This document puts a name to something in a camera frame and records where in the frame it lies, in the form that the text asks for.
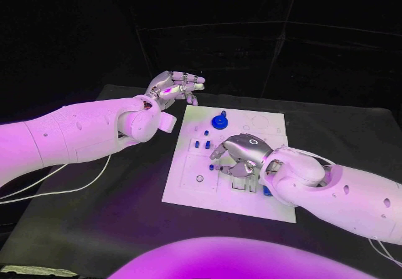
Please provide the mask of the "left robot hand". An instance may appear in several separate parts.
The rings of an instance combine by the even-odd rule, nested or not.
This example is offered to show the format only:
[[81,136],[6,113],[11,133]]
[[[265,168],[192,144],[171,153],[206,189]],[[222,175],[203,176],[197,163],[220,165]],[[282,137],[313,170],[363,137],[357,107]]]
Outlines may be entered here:
[[197,97],[193,91],[204,89],[204,78],[179,71],[164,71],[151,80],[147,95],[158,105],[160,110],[166,110],[176,100],[186,100],[190,105],[197,106]]

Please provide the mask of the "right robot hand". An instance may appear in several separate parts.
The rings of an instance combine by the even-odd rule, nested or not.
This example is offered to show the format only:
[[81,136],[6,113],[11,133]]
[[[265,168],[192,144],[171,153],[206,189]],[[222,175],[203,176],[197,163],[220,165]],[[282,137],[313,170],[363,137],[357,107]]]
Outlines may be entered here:
[[259,173],[272,153],[266,142],[251,134],[232,135],[215,148],[209,159],[219,159],[228,152],[235,160],[235,166],[217,166],[216,169],[236,178],[246,178]]

